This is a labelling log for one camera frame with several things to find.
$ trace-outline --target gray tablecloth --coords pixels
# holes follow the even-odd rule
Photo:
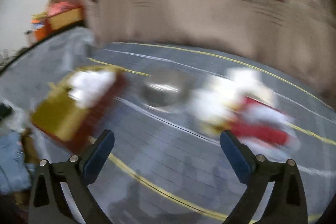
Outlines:
[[[95,134],[105,128],[115,133],[114,161],[108,160],[89,186],[113,223],[221,223],[218,218],[230,213],[246,189],[218,143],[203,139],[189,114],[156,112],[139,100],[137,85],[143,74],[158,66],[193,75],[196,86],[202,85],[207,74],[225,75],[231,67],[252,65],[264,70],[262,81],[278,94],[278,108],[294,117],[294,125],[301,129],[296,134],[302,146],[292,158],[299,165],[310,220],[314,222],[325,210],[336,192],[336,116],[309,87],[245,58],[195,47],[112,43],[89,60],[82,46],[92,39],[87,29],[75,28],[39,45],[1,75],[0,98],[29,110],[46,96],[48,82],[56,83],[76,66],[103,62],[129,70],[125,72],[129,87]],[[57,162],[71,155],[38,130],[35,133],[41,157]],[[134,179],[132,171],[163,192]],[[271,190],[270,184],[253,219],[261,217]],[[192,205],[205,213],[190,210]]]

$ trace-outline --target blue gripper pad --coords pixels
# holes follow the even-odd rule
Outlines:
[[[246,145],[241,144],[230,130],[220,135],[220,146],[240,183],[247,185],[256,168],[254,154]]]
[[[114,147],[114,133],[104,130],[99,138],[83,153],[79,169],[83,182],[94,183]]]

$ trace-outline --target yellow line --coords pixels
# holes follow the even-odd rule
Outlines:
[[[179,50],[179,51],[185,51],[185,52],[194,52],[194,53],[198,53],[198,54],[204,54],[204,55],[210,55],[210,56],[213,56],[213,57],[217,57],[217,58],[221,58],[221,59],[225,59],[225,60],[229,60],[229,61],[232,61],[232,62],[235,62],[235,63],[238,63],[238,64],[241,64],[241,65],[244,65],[244,66],[247,66],[247,67],[250,67],[250,68],[253,68],[253,69],[256,69],[256,70],[259,70],[263,73],[266,73],[268,75],[271,75],[289,85],[292,85],[294,87],[296,87],[297,89],[305,92],[306,94],[312,96],[313,98],[319,100],[320,102],[322,102],[324,105],[326,105],[327,107],[330,107],[328,106],[325,102],[323,102],[321,99],[317,98],[315,95],[309,93],[308,91],[304,90],[303,88],[299,87],[298,85],[295,85],[291,82],[289,82],[288,80],[284,79],[284,78],[281,78],[280,76],[277,76],[267,70],[263,70],[261,68],[258,68],[258,67],[255,67],[253,65],[250,65],[250,64],[247,64],[245,62],[242,62],[242,61],[238,61],[238,60],[235,60],[233,58],[229,58],[229,57],[225,57],[225,56],[221,56],[221,55],[218,55],[218,54],[213,54],[213,53],[210,53],[210,52],[202,52],[202,51],[196,51],[196,50],[190,50],[190,49],[187,49],[187,48],[179,48],[179,47],[172,47],[172,46],[164,46],[164,45],[153,45],[153,44],[144,44],[144,43],[135,43],[135,42],[120,42],[120,43],[124,43],[124,44],[134,44],[134,45],[141,45],[141,46],[149,46],[149,47],[162,47],[162,48],[172,48],[172,49],[175,49],[175,50]]]
[[[90,142],[94,143],[96,141],[95,138],[90,137]],[[141,183],[142,185],[146,186],[147,188],[151,189],[152,191],[154,191],[155,193],[159,194],[160,196],[169,199],[170,201],[177,203],[191,211],[200,213],[201,215],[210,217],[210,218],[214,218],[220,221],[224,221],[227,219],[227,215],[225,214],[221,214],[219,212],[216,211],[212,211],[212,210],[208,210],[205,209],[203,207],[200,207],[194,203],[191,203],[190,201],[187,201],[183,198],[180,198],[168,191],[166,191],[165,189],[157,186],[156,184],[150,182],[149,180],[145,179],[144,177],[140,176],[137,172],[135,172],[134,170],[132,170],[130,167],[128,167],[125,163],[123,163],[120,159],[118,159],[115,155],[113,155],[112,153],[109,154],[109,160],[112,161],[117,167],[119,167],[122,171],[124,171],[126,174],[128,174],[130,177],[132,177],[133,179],[135,179],[136,181],[138,181],[139,183]],[[320,214],[315,214],[315,215],[311,215],[308,217],[308,221],[312,222],[317,220],[318,218],[320,218]],[[251,220],[249,224],[253,224],[255,223],[257,220]]]
[[[115,67],[118,67],[119,69],[122,69],[124,71],[128,71],[128,72],[131,72],[131,73],[135,73],[135,74],[138,74],[138,75],[145,75],[145,76],[148,76],[149,74],[147,73],[144,73],[144,72],[140,72],[140,71],[135,71],[135,70],[130,70],[130,69],[126,69],[126,68],[123,68],[123,67],[119,67],[119,66],[116,66],[116,65],[112,65],[112,64],[109,64],[109,63],[105,63],[105,62],[101,62],[101,61],[98,61],[98,60],[95,60],[93,58],[88,58],[90,61],[92,62],[96,62],[96,63],[100,63],[100,64],[104,64],[104,65],[108,65],[108,66],[115,66]],[[289,126],[304,133],[304,134],[307,134],[309,136],[313,136],[317,139],[319,139],[320,141],[324,142],[324,143],[328,143],[328,144],[331,144],[331,145],[335,145],[336,146],[336,142],[333,141],[333,140],[330,140],[328,138],[324,138],[324,137],[321,137],[320,135],[317,135],[309,130],[305,130],[305,129],[302,129],[294,124],[291,124],[289,123]]]

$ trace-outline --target metal bowl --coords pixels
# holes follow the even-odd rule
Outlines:
[[[169,108],[186,102],[192,86],[190,75],[160,68],[145,78],[140,95],[148,107],[171,112]]]

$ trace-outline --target brown fabric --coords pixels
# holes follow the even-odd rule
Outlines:
[[[170,42],[244,56],[336,93],[335,0],[76,0],[97,45]]]

